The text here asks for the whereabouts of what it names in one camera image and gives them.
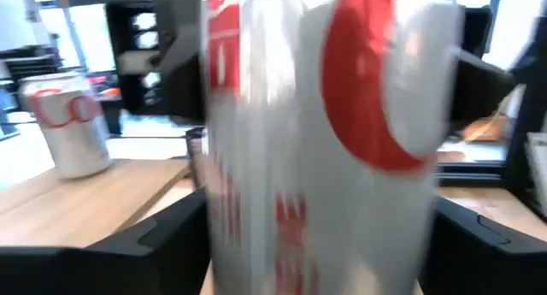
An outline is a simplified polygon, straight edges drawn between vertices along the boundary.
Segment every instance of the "white wall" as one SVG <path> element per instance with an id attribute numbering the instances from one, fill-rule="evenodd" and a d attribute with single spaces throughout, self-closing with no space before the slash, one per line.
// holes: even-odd
<path id="1" fill-rule="evenodd" d="M 26 19 L 23 0 L 0 0 L 0 25 L 0 51 L 50 42 L 41 23 L 32 24 Z"/>

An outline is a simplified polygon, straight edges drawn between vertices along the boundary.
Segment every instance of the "aluminum can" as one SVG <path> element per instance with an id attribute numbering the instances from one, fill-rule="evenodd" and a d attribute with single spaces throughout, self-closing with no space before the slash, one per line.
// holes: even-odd
<path id="1" fill-rule="evenodd" d="M 462 8 L 203 0 L 216 295 L 412 293 Z"/>
<path id="2" fill-rule="evenodd" d="M 76 72 L 23 79 L 21 103 L 32 111 L 62 178 L 79 178 L 110 165 L 108 130 L 86 77 Z"/>

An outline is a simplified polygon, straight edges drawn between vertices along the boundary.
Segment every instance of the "orange object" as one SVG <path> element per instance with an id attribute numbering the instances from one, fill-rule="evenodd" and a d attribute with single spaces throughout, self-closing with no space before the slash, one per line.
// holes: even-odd
<path id="1" fill-rule="evenodd" d="M 506 123 L 507 117 L 504 115 L 479 119 L 465 128 L 463 137 L 467 142 L 499 142 L 503 140 L 503 129 Z"/>
<path id="2" fill-rule="evenodd" d="M 104 97 L 119 97 L 121 96 L 120 88 L 109 88 L 107 90 L 101 91 L 100 96 Z"/>

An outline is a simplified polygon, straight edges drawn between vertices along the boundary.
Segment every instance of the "can lid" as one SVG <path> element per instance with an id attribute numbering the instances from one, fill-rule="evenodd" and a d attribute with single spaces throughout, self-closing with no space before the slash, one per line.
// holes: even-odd
<path id="1" fill-rule="evenodd" d="M 28 81 L 47 81 L 47 80 L 67 80 L 74 77 L 80 76 L 78 71 L 70 71 L 65 73 L 56 73 L 56 74 L 44 74 L 39 76 L 26 77 L 21 79 L 21 82 Z"/>

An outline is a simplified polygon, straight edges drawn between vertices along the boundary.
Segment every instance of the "wooden countertop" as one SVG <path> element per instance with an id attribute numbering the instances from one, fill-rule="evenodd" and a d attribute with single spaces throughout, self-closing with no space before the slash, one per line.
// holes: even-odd
<path id="1" fill-rule="evenodd" d="M 182 180 L 187 172 L 184 160 L 119 160 L 82 180 L 58 180 L 47 171 L 0 193 L 0 245 L 90 245 L 190 194 L 191 181 Z M 503 189 L 441 188 L 439 194 L 547 241 L 547 226 Z M 214 294 L 210 272 L 202 295 Z"/>
<path id="2" fill-rule="evenodd" d="M 188 173 L 186 160 L 114 160 L 95 176 L 50 169 L 0 193 L 0 245 L 86 247 L 136 223 Z"/>

